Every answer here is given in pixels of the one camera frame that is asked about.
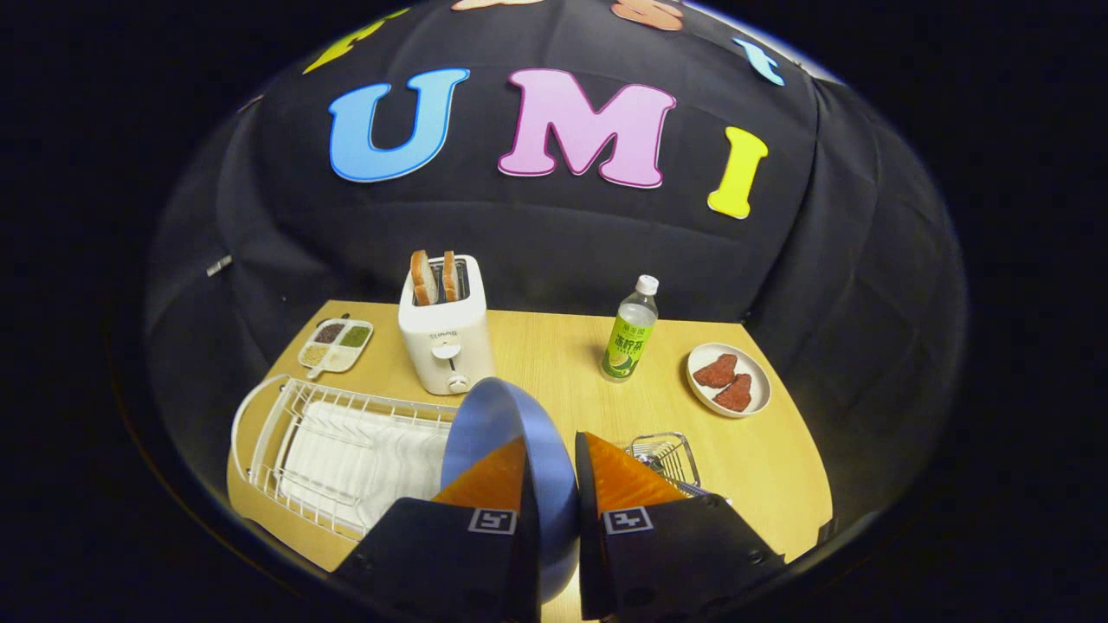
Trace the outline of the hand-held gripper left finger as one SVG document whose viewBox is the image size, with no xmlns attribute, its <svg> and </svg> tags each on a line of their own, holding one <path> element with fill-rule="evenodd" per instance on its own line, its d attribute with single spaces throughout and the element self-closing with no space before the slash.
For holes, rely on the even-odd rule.
<svg viewBox="0 0 1108 623">
<path fill-rule="evenodd" d="M 538 509 L 521 437 L 399 499 L 334 572 L 373 622 L 538 622 Z"/>
</svg>

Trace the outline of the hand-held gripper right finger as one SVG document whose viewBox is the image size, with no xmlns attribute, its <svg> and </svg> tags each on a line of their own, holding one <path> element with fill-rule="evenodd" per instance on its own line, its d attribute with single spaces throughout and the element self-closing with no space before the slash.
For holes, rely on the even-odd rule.
<svg viewBox="0 0 1108 623">
<path fill-rule="evenodd" d="M 724 497 L 685 494 L 587 431 L 575 453 L 583 619 L 712 622 L 783 571 Z"/>
</svg>

